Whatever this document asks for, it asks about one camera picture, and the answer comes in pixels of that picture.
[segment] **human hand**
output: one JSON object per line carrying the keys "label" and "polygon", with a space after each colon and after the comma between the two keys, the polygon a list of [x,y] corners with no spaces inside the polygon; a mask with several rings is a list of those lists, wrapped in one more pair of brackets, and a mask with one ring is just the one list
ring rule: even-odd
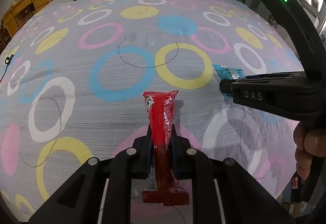
{"label": "human hand", "polygon": [[326,127],[308,131],[299,123],[293,132],[293,139],[297,145],[296,169],[301,178],[306,180],[313,156],[326,157]]}

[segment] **red wrapper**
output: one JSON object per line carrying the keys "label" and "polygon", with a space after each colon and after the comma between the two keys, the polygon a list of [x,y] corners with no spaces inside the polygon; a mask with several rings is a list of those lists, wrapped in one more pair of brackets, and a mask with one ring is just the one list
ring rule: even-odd
{"label": "red wrapper", "polygon": [[178,91],[168,93],[144,92],[152,130],[153,163],[142,192],[144,203],[163,203],[167,206],[189,204],[189,194],[173,177],[170,152],[174,99]]}

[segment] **bed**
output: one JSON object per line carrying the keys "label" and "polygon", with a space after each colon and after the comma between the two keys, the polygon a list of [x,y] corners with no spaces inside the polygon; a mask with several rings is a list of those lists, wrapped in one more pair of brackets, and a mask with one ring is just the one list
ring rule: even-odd
{"label": "bed", "polygon": [[[14,36],[0,87],[0,190],[26,221],[89,157],[114,157],[146,133],[144,91],[179,90],[177,134],[232,157],[275,198],[295,172],[297,122],[235,105],[212,64],[247,75],[302,66],[277,32],[235,0],[54,0]],[[189,182],[182,185],[191,194]],[[144,204],[131,221],[192,223],[192,208]]]}

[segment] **gray bedsheet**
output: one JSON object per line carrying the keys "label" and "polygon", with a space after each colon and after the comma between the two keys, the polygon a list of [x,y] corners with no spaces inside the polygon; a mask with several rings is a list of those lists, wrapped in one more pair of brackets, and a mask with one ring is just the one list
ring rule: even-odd
{"label": "gray bedsheet", "polygon": [[[178,134],[211,158],[233,157],[274,197],[295,171],[296,122],[219,92],[212,64],[247,75],[302,70],[240,2],[54,0],[9,43],[1,75],[12,53],[0,88],[0,190],[21,220],[89,157],[113,157],[146,132],[144,91],[179,90]],[[133,183],[134,224],[192,222],[191,206],[143,204],[143,186]]]}

